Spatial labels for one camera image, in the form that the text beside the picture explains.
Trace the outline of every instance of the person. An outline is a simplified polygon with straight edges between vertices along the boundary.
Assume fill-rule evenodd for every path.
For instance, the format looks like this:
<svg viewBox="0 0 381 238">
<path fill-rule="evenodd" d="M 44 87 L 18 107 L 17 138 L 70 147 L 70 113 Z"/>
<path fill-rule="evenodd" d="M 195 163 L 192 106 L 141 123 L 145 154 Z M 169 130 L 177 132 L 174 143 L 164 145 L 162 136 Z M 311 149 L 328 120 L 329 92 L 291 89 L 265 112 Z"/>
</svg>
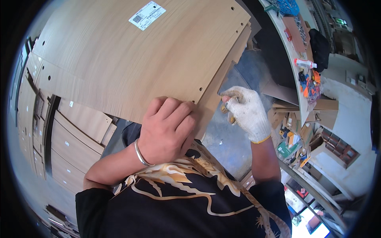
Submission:
<svg viewBox="0 0 381 238">
<path fill-rule="evenodd" d="M 97 161 L 75 196 L 85 237 L 291 237 L 291 218 L 271 127 L 257 92 L 233 87 L 221 94 L 248 133 L 255 185 L 248 191 L 200 143 L 196 106 L 157 97 L 137 140 Z M 114 195 L 112 187 L 122 189 Z"/>
</svg>

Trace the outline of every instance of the hand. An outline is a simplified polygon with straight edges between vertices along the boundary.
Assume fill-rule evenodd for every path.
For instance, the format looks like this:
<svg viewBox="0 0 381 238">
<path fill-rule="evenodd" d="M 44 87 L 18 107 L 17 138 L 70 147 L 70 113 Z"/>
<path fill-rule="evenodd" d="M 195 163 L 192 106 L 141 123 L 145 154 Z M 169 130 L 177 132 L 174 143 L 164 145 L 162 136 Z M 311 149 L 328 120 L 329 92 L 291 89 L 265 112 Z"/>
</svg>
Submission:
<svg viewBox="0 0 381 238">
<path fill-rule="evenodd" d="M 254 90 L 234 86 L 220 94 L 225 108 L 238 125 L 246 131 L 253 143 L 261 143 L 270 137 L 271 127 L 261 98 Z"/>
<path fill-rule="evenodd" d="M 185 155 L 194 140 L 198 119 L 193 102 L 153 99 L 144 115 L 138 147 L 150 164 L 162 164 Z"/>
</svg>

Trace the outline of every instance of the black t-shirt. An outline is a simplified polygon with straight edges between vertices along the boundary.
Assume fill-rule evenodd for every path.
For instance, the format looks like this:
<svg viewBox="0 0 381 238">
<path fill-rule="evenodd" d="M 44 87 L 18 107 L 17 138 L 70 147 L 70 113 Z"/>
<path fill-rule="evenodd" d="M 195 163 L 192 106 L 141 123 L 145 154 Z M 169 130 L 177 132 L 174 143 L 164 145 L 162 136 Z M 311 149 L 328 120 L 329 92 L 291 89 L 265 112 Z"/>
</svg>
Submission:
<svg viewBox="0 0 381 238">
<path fill-rule="evenodd" d="M 249 191 L 197 143 L 186 156 L 129 176 L 122 191 L 76 194 L 86 237 L 291 237 L 284 187 L 263 182 Z"/>
</svg>

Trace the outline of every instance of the qr code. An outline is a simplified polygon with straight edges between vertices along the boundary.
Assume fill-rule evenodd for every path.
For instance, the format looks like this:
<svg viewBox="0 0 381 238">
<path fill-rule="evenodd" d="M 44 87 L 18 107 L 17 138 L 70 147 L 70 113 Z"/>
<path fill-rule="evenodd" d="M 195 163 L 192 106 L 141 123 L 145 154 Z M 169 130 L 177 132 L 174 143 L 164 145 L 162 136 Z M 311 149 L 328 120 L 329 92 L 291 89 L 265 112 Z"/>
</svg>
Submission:
<svg viewBox="0 0 381 238">
<path fill-rule="evenodd" d="M 134 19 L 132 19 L 134 22 L 139 23 L 143 18 L 141 16 L 136 16 Z"/>
</svg>

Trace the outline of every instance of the plastic bottle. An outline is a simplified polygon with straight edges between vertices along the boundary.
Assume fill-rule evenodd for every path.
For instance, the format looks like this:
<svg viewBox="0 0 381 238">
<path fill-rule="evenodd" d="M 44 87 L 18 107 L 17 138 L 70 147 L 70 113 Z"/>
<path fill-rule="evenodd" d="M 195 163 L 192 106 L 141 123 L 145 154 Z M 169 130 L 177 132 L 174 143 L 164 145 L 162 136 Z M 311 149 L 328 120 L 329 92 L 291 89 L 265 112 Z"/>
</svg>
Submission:
<svg viewBox="0 0 381 238">
<path fill-rule="evenodd" d="M 308 69 L 317 68 L 317 64 L 309 60 L 295 59 L 294 63 L 296 66 L 305 67 Z"/>
</svg>

